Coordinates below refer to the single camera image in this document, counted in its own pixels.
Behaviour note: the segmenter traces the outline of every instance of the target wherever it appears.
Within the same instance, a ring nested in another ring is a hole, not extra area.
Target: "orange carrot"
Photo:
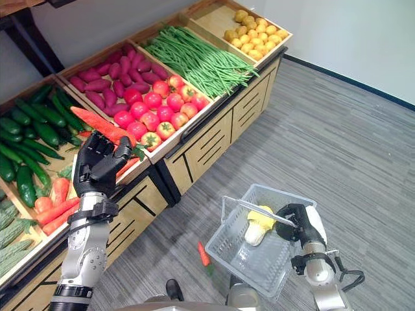
[[[41,196],[34,202],[34,210],[40,214],[53,208],[53,202],[48,196]]]
[[[80,201],[79,198],[73,198],[70,200],[65,201],[64,203],[60,204],[59,206],[56,206],[52,209],[49,209],[48,211],[45,211],[43,213],[40,213],[38,216],[36,216],[36,219],[39,224],[45,225],[52,220],[54,220],[56,217],[59,217],[63,213],[65,213],[67,210],[69,210],[74,205],[78,204]]]
[[[132,167],[134,164],[136,164],[137,163],[137,161],[139,161],[139,158],[138,157],[135,157],[135,158],[133,158],[133,159],[129,159],[128,160],[128,162],[127,162],[127,164],[121,169],[121,170],[119,170],[118,171],[118,173],[117,173],[117,178],[119,178],[121,175],[123,175],[130,167]]]
[[[210,265],[209,255],[206,253],[203,244],[199,241],[197,244],[197,250],[199,251],[200,260],[202,261],[203,266],[207,267]]]
[[[88,111],[75,106],[71,107],[71,111],[77,115],[77,117],[83,120],[86,124],[101,132],[103,136],[107,137],[110,141],[115,144],[119,144],[119,140],[122,136],[127,136],[130,139],[131,145],[136,146],[136,138],[122,128],[114,126],[104,118],[97,115],[95,112]]]
[[[70,184],[69,180],[63,177],[53,182],[53,191],[55,194],[54,206],[59,206],[66,201]]]
[[[43,232],[46,233],[46,235],[51,235],[53,231],[55,231],[62,224],[64,224],[67,221],[67,218],[71,216],[73,213],[75,213],[78,209],[79,209],[79,202],[72,208],[68,209],[65,213],[60,215],[58,218],[56,218],[52,222],[49,222],[47,225],[45,225],[42,228]]]

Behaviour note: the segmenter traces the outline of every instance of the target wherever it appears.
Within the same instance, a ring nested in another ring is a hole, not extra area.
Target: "green cucumber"
[[[35,160],[33,160],[31,157],[26,155],[24,152],[16,151],[17,154],[23,159],[23,162],[27,164],[28,167],[37,175],[40,182],[47,188],[51,186],[51,177],[46,173],[42,167],[37,164]]]
[[[14,103],[33,120],[36,120],[40,123],[47,122],[47,120],[43,118],[42,115],[40,115],[40,113],[38,113],[32,106],[28,105],[24,100],[17,98],[14,100]]]
[[[17,164],[16,162],[14,162],[14,161],[12,161],[12,165],[13,165],[13,169],[14,169],[14,171],[17,173],[17,172],[18,172],[18,170],[19,170],[20,165],[19,165],[19,164]]]
[[[0,153],[0,177],[5,182],[10,183],[16,178],[16,172],[14,172],[13,164],[11,160]]]
[[[59,101],[68,111],[71,111],[71,107],[73,106],[71,100],[66,95],[64,90],[60,89],[59,87],[56,88],[56,94],[58,95]]]
[[[26,138],[37,139],[38,134],[32,128],[25,128],[24,134]]]
[[[37,90],[37,92],[30,97],[29,102],[31,104],[43,104],[47,95],[49,95],[49,93],[52,91],[52,88],[53,87],[50,84],[41,86],[39,90]]]
[[[41,104],[32,104],[32,107],[38,111],[46,120],[55,126],[63,128],[66,126],[65,119],[56,110]]]
[[[30,245],[32,245],[32,243],[33,243],[33,240],[31,239],[23,240],[17,243],[13,243],[3,248],[2,250],[0,250],[0,266],[2,262],[5,262],[6,260],[8,260],[8,258],[10,258],[16,253],[19,253],[20,251],[24,251]]]
[[[61,144],[66,144],[68,142],[71,141],[71,132],[67,129],[67,127],[65,128],[59,128],[57,126],[54,127],[54,130],[58,133],[59,138],[61,138]]]
[[[12,149],[10,149],[8,146],[5,146],[4,144],[0,143],[0,152],[10,160],[13,160],[17,163],[22,163],[23,160],[21,157],[19,157]]]
[[[59,111],[61,116],[67,121],[69,125],[71,125],[74,129],[78,131],[83,131],[84,128],[82,127],[82,124],[79,122],[79,120],[75,117],[75,115],[71,112],[68,112],[64,106],[60,103],[60,100],[58,98],[58,95],[55,94],[52,97],[52,103],[53,106],[56,108],[56,110]]]
[[[13,134],[10,134],[9,132],[0,130],[0,139],[2,141],[12,141],[14,143],[18,143],[18,142],[23,140],[23,136],[22,135],[13,135]]]
[[[0,118],[0,127],[12,135],[17,135],[21,132],[21,126],[15,120],[6,117]]]
[[[16,144],[16,143],[7,143],[10,147],[12,147],[15,150],[19,150],[21,152],[24,152],[27,156],[31,157],[33,160],[42,163],[44,165],[51,164],[48,160],[46,160],[45,157],[43,157],[39,152],[36,150],[33,150],[32,148],[24,145],[24,144]]]
[[[59,146],[59,136],[49,124],[42,124],[37,121],[33,122],[33,128],[38,133],[42,141],[54,149]]]
[[[37,198],[32,175],[32,170],[26,165],[22,165],[19,167],[18,176],[16,178],[20,198],[29,207],[34,207],[34,202]]]
[[[49,108],[53,108],[53,109],[54,109],[54,106],[53,106],[52,100],[50,100],[49,98],[45,99],[44,104],[45,104],[46,106],[48,106]]]
[[[13,204],[0,211],[0,230],[3,230],[5,227],[10,225],[18,214],[19,211]]]
[[[59,146],[63,146],[66,143],[67,143],[67,141],[65,139],[63,139],[61,135],[59,135]]]
[[[24,138],[22,143],[25,146],[28,146],[30,148],[36,149],[37,151],[40,151],[41,153],[47,155],[48,157],[53,157],[54,159],[64,160],[64,157],[61,157],[56,151],[53,149],[50,149],[49,147],[46,147],[44,144],[40,144],[37,141],[33,141],[32,139]]]
[[[5,248],[22,232],[30,233],[30,227],[36,225],[36,222],[31,219],[18,218],[6,229],[0,231],[0,249]]]
[[[30,117],[17,107],[12,109],[12,112],[10,115],[12,116],[12,119],[15,120],[17,123],[19,123],[20,125],[28,126],[31,122]]]

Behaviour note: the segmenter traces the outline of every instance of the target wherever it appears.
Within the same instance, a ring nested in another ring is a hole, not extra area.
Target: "purple sweet potato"
[[[146,73],[147,71],[151,70],[151,62],[149,60],[141,61],[138,66],[137,70],[139,73]]]
[[[78,73],[78,76],[85,82],[91,82],[94,80],[101,79],[101,75],[94,68],[89,68],[88,70],[80,71]]]
[[[111,81],[100,78],[98,80],[91,81],[90,83],[88,83],[85,86],[85,91],[94,91],[94,92],[101,93],[102,91],[104,91],[106,88],[110,86],[111,86]]]
[[[120,111],[128,111],[130,109],[130,106],[128,104],[122,103],[122,104],[116,104],[112,107],[105,107],[103,109],[103,112],[109,117],[113,117]]]
[[[119,63],[113,63],[108,70],[108,74],[112,80],[118,79],[121,74],[121,65]]]
[[[104,91],[102,91],[102,95],[104,95],[106,107],[110,108],[117,103],[117,95],[114,93],[112,89],[105,89]]]
[[[155,73],[141,73],[141,77],[143,80],[148,84],[153,84],[155,81],[162,80],[158,75]]]
[[[163,66],[159,65],[158,63],[151,63],[151,71],[158,75],[162,80],[166,80],[169,77],[166,69],[164,69]]]
[[[139,74],[139,72],[137,71],[137,69],[132,69],[130,68],[130,70],[128,71],[128,74],[130,75],[130,78],[134,81],[134,82],[141,82],[144,83],[143,78],[141,77],[141,75]]]
[[[136,83],[133,83],[130,87],[138,90],[141,94],[145,94],[145,93],[148,93],[148,91],[150,91],[150,86],[145,82],[143,83],[136,82]]]
[[[121,82],[123,83],[125,87],[128,87],[132,84],[132,80],[128,74],[121,75],[119,79],[121,80]]]
[[[121,74],[125,75],[131,68],[131,61],[127,56],[123,56],[119,60],[119,63],[121,65]]]
[[[105,108],[104,99],[98,93],[92,92],[92,91],[86,91],[85,96],[90,101],[92,101],[92,103],[94,105],[96,105],[96,107],[98,107],[99,109],[104,109]]]
[[[145,60],[145,56],[138,52],[136,55],[134,55],[134,58],[131,61],[131,68],[137,69],[138,64],[141,63],[143,60]]]
[[[127,57],[129,60],[133,60],[134,56],[137,54],[136,50],[131,50],[127,53]]]
[[[119,81],[119,80],[114,81],[113,84],[112,84],[112,88],[113,88],[115,94],[119,98],[122,98],[124,96],[125,88],[124,88],[124,84],[121,81]]]
[[[121,59],[122,55],[123,55],[123,52],[121,50],[116,50],[111,55],[109,55],[109,57],[106,59],[106,62],[117,63]]]
[[[76,87],[78,91],[81,93],[85,92],[85,85],[86,83],[83,81],[83,79],[79,78],[78,76],[72,76],[69,81],[72,83],[73,86]]]
[[[108,74],[108,70],[110,69],[110,63],[100,63],[99,65],[95,66],[95,70],[101,75],[106,76]]]
[[[136,49],[134,48],[134,46],[131,43],[126,43],[123,45],[123,53],[124,55],[128,55],[128,53],[130,51],[136,51]]]

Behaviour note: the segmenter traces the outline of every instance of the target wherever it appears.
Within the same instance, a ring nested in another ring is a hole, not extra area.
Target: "tomato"
[[[139,120],[148,111],[150,111],[149,108],[143,102],[135,102],[130,108],[130,113],[136,120]]]
[[[187,115],[187,117],[189,119],[192,119],[195,115],[197,115],[198,110],[196,105],[190,103],[190,102],[186,102],[181,108],[180,108],[180,112],[184,113],[185,115]]]
[[[200,93],[195,94],[190,102],[197,107],[198,111],[202,110],[209,104],[208,99]]]
[[[161,138],[156,133],[148,132],[141,137],[141,144],[151,152],[161,145]]]
[[[139,141],[141,136],[146,134],[148,131],[143,123],[134,121],[133,123],[130,123],[130,125],[128,125],[127,132],[133,135],[137,139],[137,141]]]
[[[146,112],[140,118],[140,122],[144,123],[149,131],[154,132],[157,128],[157,125],[160,124],[160,120],[157,115],[153,112]]]
[[[184,86],[183,78],[179,75],[172,75],[167,81],[172,89],[176,91],[179,87]]]
[[[158,125],[156,133],[164,141],[168,139],[176,130],[170,122],[162,122]]]
[[[171,122],[171,124],[173,124],[174,129],[177,131],[184,124],[189,122],[189,118],[184,113],[177,112],[171,117],[170,122]]]
[[[157,116],[160,122],[170,121],[173,110],[168,106],[160,106],[157,108]]]
[[[190,86],[181,86],[178,88],[177,93],[185,102],[190,102],[195,94],[195,91]]]
[[[138,90],[133,89],[132,87],[129,87],[124,91],[123,97],[125,99],[125,102],[130,106],[135,102],[143,101],[143,96],[141,95],[141,93]]]
[[[147,105],[147,107],[151,110],[157,109],[157,107],[161,106],[162,98],[160,94],[157,94],[155,92],[148,92],[144,96],[144,103]]]
[[[183,98],[177,93],[172,93],[167,97],[167,105],[169,105],[174,112],[179,112],[183,104]]]
[[[169,85],[164,81],[155,81],[153,83],[153,92],[160,94],[161,97],[166,98],[170,94]]]
[[[127,111],[120,111],[114,115],[114,121],[119,125],[120,128],[124,130],[130,125],[130,123],[134,122],[134,118],[131,113]]]

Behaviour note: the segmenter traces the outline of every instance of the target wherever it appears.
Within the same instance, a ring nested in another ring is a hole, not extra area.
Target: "clear plastic basket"
[[[274,214],[289,203],[317,205],[313,200],[258,184],[253,184],[241,199],[254,205],[269,206]],[[291,258],[301,253],[300,243],[280,238],[274,228],[266,233],[260,245],[246,243],[244,235],[251,210],[256,208],[223,197],[222,224],[206,244],[206,251],[265,297],[277,299],[292,269]]]

